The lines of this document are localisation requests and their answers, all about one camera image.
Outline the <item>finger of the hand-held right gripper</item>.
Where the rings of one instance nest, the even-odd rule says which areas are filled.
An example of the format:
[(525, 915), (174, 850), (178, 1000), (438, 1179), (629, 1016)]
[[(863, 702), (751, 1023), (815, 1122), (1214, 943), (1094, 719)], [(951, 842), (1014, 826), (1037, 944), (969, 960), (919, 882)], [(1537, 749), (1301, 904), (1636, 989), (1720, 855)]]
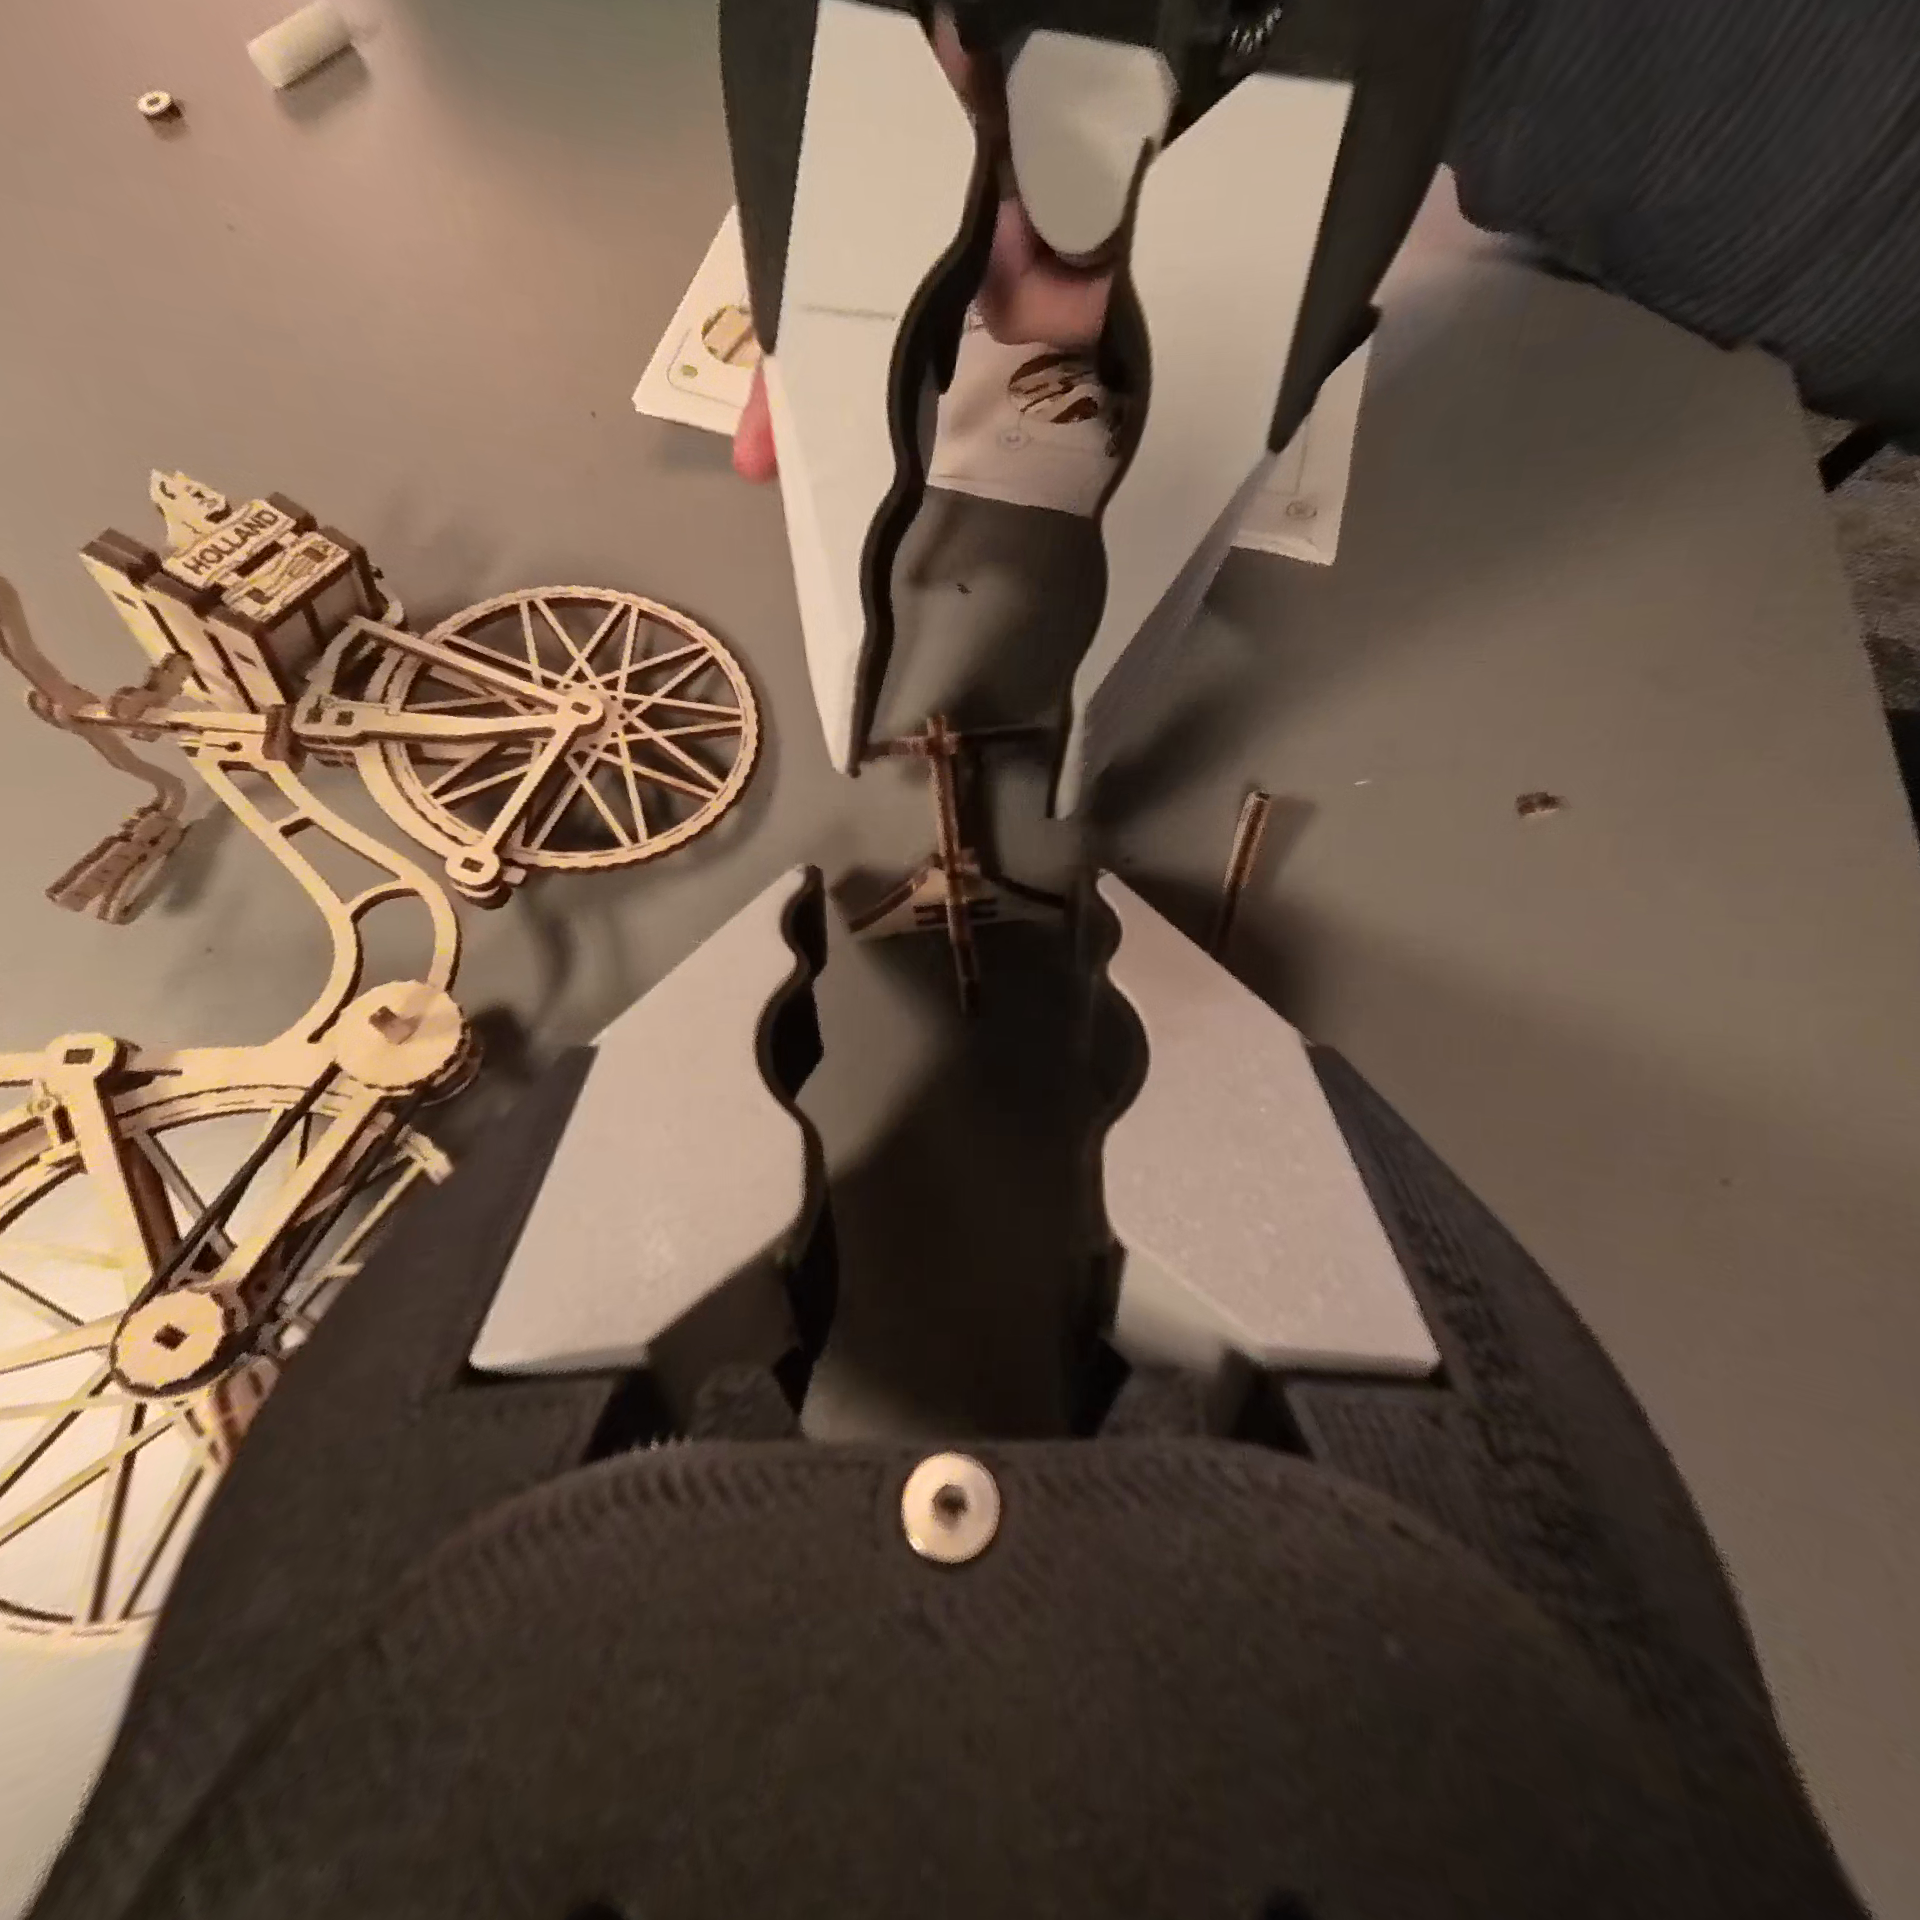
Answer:
[(1192, 622), (1270, 449), (1352, 82), (1257, 74), (1136, 193), (1106, 370), (1122, 442), (1094, 510), (1103, 597), (1072, 673), (1053, 816), (1085, 803), (1146, 667)]
[(768, 410), (806, 677), (842, 777), (896, 645), (896, 555), (982, 185), (969, 110), (914, 13), (820, 5)]

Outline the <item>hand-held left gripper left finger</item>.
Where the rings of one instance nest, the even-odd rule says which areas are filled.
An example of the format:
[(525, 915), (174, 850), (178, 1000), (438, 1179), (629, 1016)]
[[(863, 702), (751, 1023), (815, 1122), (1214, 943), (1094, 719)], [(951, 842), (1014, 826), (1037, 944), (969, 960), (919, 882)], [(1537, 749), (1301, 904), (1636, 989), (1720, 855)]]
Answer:
[(701, 1387), (759, 1366), (804, 1387), (832, 1322), (824, 880), (797, 864), (588, 1047), (469, 1362)]

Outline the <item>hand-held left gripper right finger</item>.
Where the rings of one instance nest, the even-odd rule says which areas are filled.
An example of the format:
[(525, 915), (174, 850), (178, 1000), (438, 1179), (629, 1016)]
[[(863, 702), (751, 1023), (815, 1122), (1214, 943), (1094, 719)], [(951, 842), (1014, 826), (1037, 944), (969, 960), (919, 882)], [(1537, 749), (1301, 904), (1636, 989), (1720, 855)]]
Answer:
[(1425, 1382), (1440, 1352), (1301, 1032), (1112, 874), (1106, 981), (1142, 1042), (1100, 1146), (1132, 1368)]

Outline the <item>small wooden stand assembly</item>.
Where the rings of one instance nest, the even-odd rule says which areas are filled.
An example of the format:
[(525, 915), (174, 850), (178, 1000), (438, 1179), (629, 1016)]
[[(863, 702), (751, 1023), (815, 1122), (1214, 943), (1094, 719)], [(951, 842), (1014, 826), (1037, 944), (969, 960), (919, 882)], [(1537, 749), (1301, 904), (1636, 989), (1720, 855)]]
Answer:
[(942, 936), (951, 959), (958, 1008), (976, 1016), (980, 992), (977, 934), (1004, 923), (1063, 919), (1068, 895), (998, 872), (969, 835), (969, 781), (982, 752), (1025, 749), (1048, 736), (1041, 725), (958, 729), (943, 713), (920, 727), (870, 738), (856, 767), (914, 761), (927, 777), (932, 849), (922, 863), (862, 906), (847, 922), (856, 941)]

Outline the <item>person's right forearm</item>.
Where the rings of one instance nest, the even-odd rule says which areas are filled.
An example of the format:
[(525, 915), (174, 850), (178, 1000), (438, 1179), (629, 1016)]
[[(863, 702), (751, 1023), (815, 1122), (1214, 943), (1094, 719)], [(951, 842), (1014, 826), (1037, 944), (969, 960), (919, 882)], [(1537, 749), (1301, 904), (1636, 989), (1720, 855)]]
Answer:
[(1916, 449), (1916, 3), (1481, 5), (1447, 163), (1479, 230)]

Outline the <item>wooden bicycle model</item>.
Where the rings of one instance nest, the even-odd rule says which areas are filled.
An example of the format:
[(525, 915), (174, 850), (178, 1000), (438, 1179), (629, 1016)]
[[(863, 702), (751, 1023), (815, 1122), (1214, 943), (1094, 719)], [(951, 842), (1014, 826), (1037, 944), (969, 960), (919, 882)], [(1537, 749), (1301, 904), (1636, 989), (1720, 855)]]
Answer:
[(287, 1362), (448, 1157), (417, 1113), (481, 1042), (457, 904), (674, 855), (738, 806), (751, 680), (694, 615), (599, 586), (415, 631), (368, 552), (285, 495), (153, 472), (157, 544), (82, 568), (145, 677), (98, 696), (5, 586), (36, 719), (151, 795), (47, 889), (130, 923), (185, 839), (165, 745), (320, 915), (327, 973), (273, 1038), (71, 1032), (5, 1053), (5, 1640), (135, 1643)]

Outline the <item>person's right hand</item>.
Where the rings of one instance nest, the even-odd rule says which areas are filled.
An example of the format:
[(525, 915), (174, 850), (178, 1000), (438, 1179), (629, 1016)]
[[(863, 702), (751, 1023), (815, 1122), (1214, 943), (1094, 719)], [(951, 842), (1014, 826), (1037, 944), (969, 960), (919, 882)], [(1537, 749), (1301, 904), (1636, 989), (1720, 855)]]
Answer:
[[(976, 289), (976, 311), (990, 336), (1004, 346), (1088, 352), (1106, 326), (1111, 296), (1111, 271), (1063, 262), (1041, 243), (1016, 193), (998, 200), (992, 250)], [(776, 478), (765, 368), (754, 370), (751, 392), (741, 410), (732, 466), (754, 485)]]

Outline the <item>white instruction booklet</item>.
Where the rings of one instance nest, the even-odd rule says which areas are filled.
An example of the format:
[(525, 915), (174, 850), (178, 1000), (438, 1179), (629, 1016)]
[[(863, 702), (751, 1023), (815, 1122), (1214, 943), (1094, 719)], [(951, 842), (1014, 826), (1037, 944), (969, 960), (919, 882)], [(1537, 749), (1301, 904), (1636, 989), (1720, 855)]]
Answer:
[[(1372, 347), (1327, 379), (1318, 400), (1244, 509), (1236, 549), (1327, 568), (1352, 472)], [(759, 342), (748, 303), (736, 210), (665, 327), (633, 393), (639, 416), (734, 437), (751, 393)], [(1112, 470), (1117, 419), (1092, 366), (1058, 347), (997, 343), (966, 314), (927, 483), (1023, 510), (1089, 518)]]

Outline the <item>curved wooden strip part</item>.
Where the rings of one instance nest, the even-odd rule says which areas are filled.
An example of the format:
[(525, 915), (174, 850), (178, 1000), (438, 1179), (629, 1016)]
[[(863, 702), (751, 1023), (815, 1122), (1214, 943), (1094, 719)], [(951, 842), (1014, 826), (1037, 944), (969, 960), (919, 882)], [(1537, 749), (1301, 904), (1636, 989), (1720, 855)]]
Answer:
[(1226, 867), (1222, 872), (1214, 923), (1207, 943), (1207, 950), (1214, 955), (1214, 960), (1222, 960), (1230, 950), (1244, 893), (1257, 872), (1263, 835), (1273, 815), (1273, 803), (1273, 795), (1260, 787), (1249, 787), (1240, 795), (1231, 830)]

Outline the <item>white wax cylinder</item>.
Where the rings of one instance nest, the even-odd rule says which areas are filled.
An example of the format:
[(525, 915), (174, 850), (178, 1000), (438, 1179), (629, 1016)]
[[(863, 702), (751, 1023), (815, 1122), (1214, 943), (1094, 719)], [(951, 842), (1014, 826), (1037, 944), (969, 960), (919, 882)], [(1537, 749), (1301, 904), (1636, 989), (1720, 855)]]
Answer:
[(351, 26), (336, 3), (303, 3), (247, 41), (247, 61), (273, 91), (312, 81), (351, 50)]

